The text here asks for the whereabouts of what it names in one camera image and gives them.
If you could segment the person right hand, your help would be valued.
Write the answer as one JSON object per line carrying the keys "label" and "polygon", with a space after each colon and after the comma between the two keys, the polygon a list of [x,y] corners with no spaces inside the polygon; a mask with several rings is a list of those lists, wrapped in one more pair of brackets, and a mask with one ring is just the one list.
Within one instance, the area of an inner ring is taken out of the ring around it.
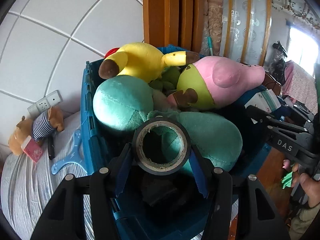
{"label": "person right hand", "polygon": [[294,187],[297,183],[300,183],[302,189],[308,196],[308,205],[310,208],[317,206],[320,202],[320,184],[319,181],[315,181],[310,178],[306,173],[298,172],[299,164],[296,163],[292,168],[292,183],[291,187]]}

